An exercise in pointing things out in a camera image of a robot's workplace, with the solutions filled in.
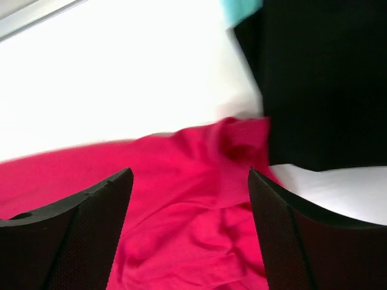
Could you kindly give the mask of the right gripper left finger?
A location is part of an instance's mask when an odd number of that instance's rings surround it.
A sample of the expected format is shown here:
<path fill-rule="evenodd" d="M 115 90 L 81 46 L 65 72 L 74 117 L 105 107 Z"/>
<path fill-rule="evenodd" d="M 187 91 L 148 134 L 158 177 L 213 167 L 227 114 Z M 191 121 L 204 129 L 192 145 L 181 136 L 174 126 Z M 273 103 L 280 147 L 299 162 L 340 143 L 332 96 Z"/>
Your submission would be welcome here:
<path fill-rule="evenodd" d="M 1 221 L 1 289 L 106 289 L 134 175 Z"/>

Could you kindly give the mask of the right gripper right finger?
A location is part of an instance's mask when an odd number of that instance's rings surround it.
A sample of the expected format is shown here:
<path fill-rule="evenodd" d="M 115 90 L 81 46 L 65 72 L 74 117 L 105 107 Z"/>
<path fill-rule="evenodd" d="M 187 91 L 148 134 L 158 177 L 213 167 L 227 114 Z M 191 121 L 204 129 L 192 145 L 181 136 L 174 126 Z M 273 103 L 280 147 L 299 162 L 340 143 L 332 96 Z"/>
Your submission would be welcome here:
<path fill-rule="evenodd" d="M 386 226 L 327 210 L 251 169 L 269 289 L 386 289 Z"/>

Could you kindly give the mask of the magenta t shirt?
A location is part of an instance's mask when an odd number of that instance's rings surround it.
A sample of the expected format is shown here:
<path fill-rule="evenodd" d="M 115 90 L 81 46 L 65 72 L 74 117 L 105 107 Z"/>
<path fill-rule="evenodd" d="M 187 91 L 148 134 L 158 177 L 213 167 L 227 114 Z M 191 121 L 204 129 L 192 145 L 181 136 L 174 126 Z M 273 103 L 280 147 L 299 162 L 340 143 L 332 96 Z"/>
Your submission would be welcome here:
<path fill-rule="evenodd" d="M 126 167 L 134 186 L 108 289 L 267 289 L 247 177 L 268 166 L 266 118 L 49 152 L 1 164 L 8 219 Z"/>

